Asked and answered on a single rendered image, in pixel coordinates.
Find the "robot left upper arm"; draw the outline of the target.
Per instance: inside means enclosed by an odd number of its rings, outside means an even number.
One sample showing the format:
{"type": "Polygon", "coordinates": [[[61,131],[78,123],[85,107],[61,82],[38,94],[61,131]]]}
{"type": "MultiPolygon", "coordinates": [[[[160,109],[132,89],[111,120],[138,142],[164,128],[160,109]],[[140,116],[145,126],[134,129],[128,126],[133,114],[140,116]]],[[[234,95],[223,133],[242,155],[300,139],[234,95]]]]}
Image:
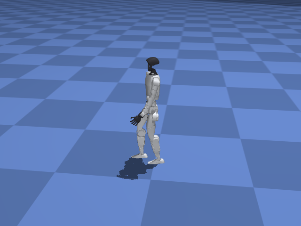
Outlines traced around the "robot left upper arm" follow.
{"type": "Polygon", "coordinates": [[[155,95],[157,93],[157,89],[160,85],[160,81],[158,78],[153,78],[152,82],[151,82],[151,91],[150,91],[150,96],[146,97],[146,100],[148,101],[150,97],[152,97],[153,99],[155,98],[155,95]]]}

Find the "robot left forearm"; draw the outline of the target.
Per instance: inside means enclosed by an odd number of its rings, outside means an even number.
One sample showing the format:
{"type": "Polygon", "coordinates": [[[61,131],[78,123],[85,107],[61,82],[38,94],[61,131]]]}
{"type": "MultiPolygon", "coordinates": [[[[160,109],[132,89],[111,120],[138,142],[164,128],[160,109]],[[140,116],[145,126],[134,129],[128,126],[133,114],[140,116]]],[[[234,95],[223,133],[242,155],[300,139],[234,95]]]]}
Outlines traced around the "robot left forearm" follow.
{"type": "Polygon", "coordinates": [[[146,102],[146,105],[145,105],[145,107],[144,107],[142,113],[140,114],[142,117],[143,117],[145,114],[148,113],[148,110],[150,109],[150,107],[151,107],[152,104],[153,104],[153,100],[154,100],[154,99],[153,99],[152,97],[150,97],[149,100],[148,100],[148,102],[146,102]]]}

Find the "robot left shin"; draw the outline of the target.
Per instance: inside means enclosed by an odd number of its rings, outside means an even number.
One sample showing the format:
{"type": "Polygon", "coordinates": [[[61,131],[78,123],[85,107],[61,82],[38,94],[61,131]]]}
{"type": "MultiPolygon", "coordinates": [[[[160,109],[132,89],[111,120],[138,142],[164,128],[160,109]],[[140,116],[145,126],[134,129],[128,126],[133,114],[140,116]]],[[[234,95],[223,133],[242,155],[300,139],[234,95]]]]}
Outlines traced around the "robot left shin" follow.
{"type": "Polygon", "coordinates": [[[159,160],[160,160],[160,154],[159,154],[159,152],[160,152],[159,139],[155,137],[155,138],[153,138],[152,142],[150,141],[150,143],[151,143],[151,147],[152,147],[152,149],[153,149],[153,152],[154,152],[154,154],[155,154],[155,156],[156,156],[156,158],[157,158],[157,161],[159,161],[159,160]]]}

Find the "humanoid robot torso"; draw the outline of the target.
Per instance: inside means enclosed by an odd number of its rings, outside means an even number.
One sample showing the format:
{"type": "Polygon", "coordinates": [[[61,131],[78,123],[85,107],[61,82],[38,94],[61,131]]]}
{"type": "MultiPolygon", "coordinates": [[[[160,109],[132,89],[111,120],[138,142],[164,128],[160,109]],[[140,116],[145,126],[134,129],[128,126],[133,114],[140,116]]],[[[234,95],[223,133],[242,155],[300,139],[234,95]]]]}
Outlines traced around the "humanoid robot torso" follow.
{"type": "MultiPolygon", "coordinates": [[[[153,74],[153,75],[149,75],[149,73],[150,73],[150,72],[148,72],[148,73],[146,74],[146,78],[145,78],[146,96],[150,96],[150,95],[151,95],[151,87],[152,87],[151,82],[152,82],[153,78],[158,78],[159,81],[160,81],[159,75],[155,75],[154,73],[151,73],[151,74],[153,74]]],[[[152,106],[150,107],[150,109],[148,110],[148,114],[150,114],[152,110],[155,110],[156,113],[158,113],[158,106],[157,106],[157,104],[156,104],[156,100],[158,100],[158,98],[159,98],[159,91],[160,91],[160,85],[159,85],[159,87],[158,87],[158,89],[157,89],[157,93],[156,93],[156,95],[155,95],[153,104],[152,104],[152,106]]]]}

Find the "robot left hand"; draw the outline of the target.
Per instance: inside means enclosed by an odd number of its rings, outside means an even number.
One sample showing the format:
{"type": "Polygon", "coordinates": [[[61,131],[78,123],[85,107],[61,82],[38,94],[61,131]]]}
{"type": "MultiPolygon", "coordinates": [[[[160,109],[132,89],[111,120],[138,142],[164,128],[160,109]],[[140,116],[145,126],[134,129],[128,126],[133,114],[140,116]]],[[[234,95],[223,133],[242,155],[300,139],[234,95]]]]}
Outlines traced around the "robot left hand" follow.
{"type": "MultiPolygon", "coordinates": [[[[135,116],[135,117],[131,117],[131,119],[132,118],[134,118],[132,121],[130,121],[130,122],[132,122],[131,124],[133,124],[134,122],[134,124],[133,125],[137,125],[140,121],[141,121],[141,118],[143,118],[140,114],[142,113],[142,111],[137,115],[137,116],[135,116]]],[[[135,125],[135,126],[136,126],[135,125]]]]}

